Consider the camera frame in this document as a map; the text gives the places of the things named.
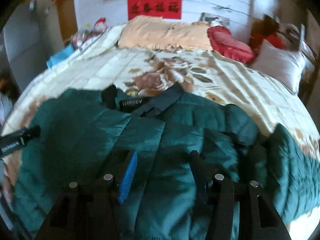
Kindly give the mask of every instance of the green puffer jacket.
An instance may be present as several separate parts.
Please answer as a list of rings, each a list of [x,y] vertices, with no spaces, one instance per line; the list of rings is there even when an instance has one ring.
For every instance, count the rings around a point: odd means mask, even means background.
[[[257,180],[285,223],[319,205],[319,163],[280,124],[263,138],[235,105],[184,93],[148,118],[107,108],[101,91],[70,89],[44,102],[32,125],[41,137],[23,151],[13,208],[33,236],[62,187],[95,181],[127,150],[138,153],[138,166],[128,199],[116,208],[123,239],[205,238],[211,207],[196,196],[192,150],[233,181]]]

